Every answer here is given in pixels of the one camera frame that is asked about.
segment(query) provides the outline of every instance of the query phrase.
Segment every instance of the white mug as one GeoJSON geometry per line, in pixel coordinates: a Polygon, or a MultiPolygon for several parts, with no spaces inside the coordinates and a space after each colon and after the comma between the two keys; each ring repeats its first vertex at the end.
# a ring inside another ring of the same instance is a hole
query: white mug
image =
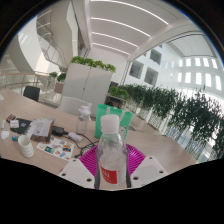
{"type": "Polygon", "coordinates": [[[31,158],[34,155],[33,146],[29,137],[27,137],[26,135],[19,136],[18,143],[21,153],[25,157],[31,158]]]}

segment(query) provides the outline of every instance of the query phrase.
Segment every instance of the railing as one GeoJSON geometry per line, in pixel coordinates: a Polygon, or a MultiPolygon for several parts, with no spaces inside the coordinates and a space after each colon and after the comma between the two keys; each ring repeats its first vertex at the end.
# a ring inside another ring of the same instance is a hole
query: railing
{"type": "Polygon", "coordinates": [[[15,70],[0,70],[0,89],[11,89],[23,95],[26,86],[40,88],[39,102],[58,106],[61,94],[54,92],[55,82],[49,79],[48,73],[39,71],[18,72],[15,70]]]}

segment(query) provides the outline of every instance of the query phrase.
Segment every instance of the ceiling light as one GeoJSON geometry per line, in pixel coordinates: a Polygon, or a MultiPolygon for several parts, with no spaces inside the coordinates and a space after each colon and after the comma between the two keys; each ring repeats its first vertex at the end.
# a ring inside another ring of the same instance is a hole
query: ceiling light
{"type": "MultiPolygon", "coordinates": [[[[46,23],[46,24],[44,24],[44,25],[42,25],[42,26],[46,26],[46,25],[48,25],[48,24],[50,24],[50,23],[46,23]]],[[[37,29],[39,29],[39,28],[42,27],[42,26],[37,27],[37,29]]]]}
{"type": "Polygon", "coordinates": [[[113,48],[113,47],[109,47],[109,46],[102,45],[102,44],[97,44],[97,43],[93,43],[93,44],[95,44],[95,45],[99,45],[99,46],[102,46],[102,47],[111,48],[111,49],[113,49],[113,50],[120,51],[120,52],[122,52],[122,53],[124,53],[124,54],[128,54],[127,52],[124,52],[124,51],[118,50],[118,49],[113,48]]]}
{"type": "Polygon", "coordinates": [[[96,2],[96,1],[101,1],[101,2],[113,2],[113,3],[119,3],[119,4],[123,4],[123,5],[128,5],[128,6],[131,6],[131,7],[137,8],[137,9],[140,9],[140,10],[142,10],[142,11],[144,11],[144,12],[147,12],[147,13],[149,13],[149,14],[155,16],[157,19],[161,20],[162,22],[166,23],[167,25],[169,25],[168,22],[166,22],[165,20],[163,20],[163,19],[160,18],[159,16],[157,16],[157,15],[155,15],[155,14],[153,14],[153,13],[151,13],[151,12],[149,12],[149,11],[143,9],[143,8],[140,8],[140,7],[138,7],[138,6],[135,6],[135,5],[131,5],[131,4],[128,4],[128,3],[125,3],[125,2],[110,1],[110,0],[91,0],[91,1],[92,1],[92,2],[96,2]]]}
{"type": "Polygon", "coordinates": [[[141,32],[141,33],[145,34],[146,36],[150,37],[149,34],[143,32],[143,31],[141,31],[141,30],[139,30],[139,29],[136,29],[136,28],[133,27],[133,26],[129,26],[129,25],[127,25],[127,24],[124,24],[124,23],[119,23],[119,22],[114,21],[114,20],[103,19],[103,18],[95,18],[95,17],[91,17],[91,19],[95,19],[95,20],[104,20],[104,21],[107,21],[107,22],[112,22],[112,23],[117,23],[117,24],[123,25],[123,26],[127,26],[127,27],[129,27],[129,28],[131,28],[131,29],[137,30],[138,32],[141,32]]]}
{"type": "Polygon", "coordinates": [[[97,35],[101,35],[101,36],[105,36],[105,37],[114,38],[114,39],[116,39],[116,40],[120,40],[120,41],[126,42],[126,43],[128,43],[128,44],[131,44],[131,45],[133,45],[133,46],[135,46],[135,47],[138,47],[138,46],[135,45],[135,44],[132,44],[132,43],[126,41],[126,40],[119,39],[119,38],[117,38],[117,37],[109,36],[109,35],[102,34],[102,33],[96,33],[96,32],[92,32],[92,33],[93,33],[93,34],[97,34],[97,35]]]}

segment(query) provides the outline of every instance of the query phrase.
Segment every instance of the plastic bottle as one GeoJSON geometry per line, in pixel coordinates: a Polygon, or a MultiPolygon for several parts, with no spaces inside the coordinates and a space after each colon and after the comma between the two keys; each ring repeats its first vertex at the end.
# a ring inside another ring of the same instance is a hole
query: plastic bottle
{"type": "Polygon", "coordinates": [[[101,117],[102,136],[97,149],[100,179],[114,189],[126,181],[127,149],[119,134],[119,117],[114,114],[101,117]]]}
{"type": "Polygon", "coordinates": [[[79,117],[78,117],[78,121],[76,124],[76,134],[81,134],[81,135],[85,134],[86,128],[88,125],[88,121],[89,121],[89,116],[91,114],[90,106],[91,106],[91,104],[89,104],[88,106],[80,107],[79,117]]]}

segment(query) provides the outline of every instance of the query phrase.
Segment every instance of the planter box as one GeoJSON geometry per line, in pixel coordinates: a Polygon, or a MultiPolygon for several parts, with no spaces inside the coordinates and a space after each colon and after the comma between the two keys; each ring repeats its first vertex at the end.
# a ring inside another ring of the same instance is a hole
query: planter box
{"type": "Polygon", "coordinates": [[[54,86],[54,92],[62,94],[64,83],[56,82],[54,86]]]}

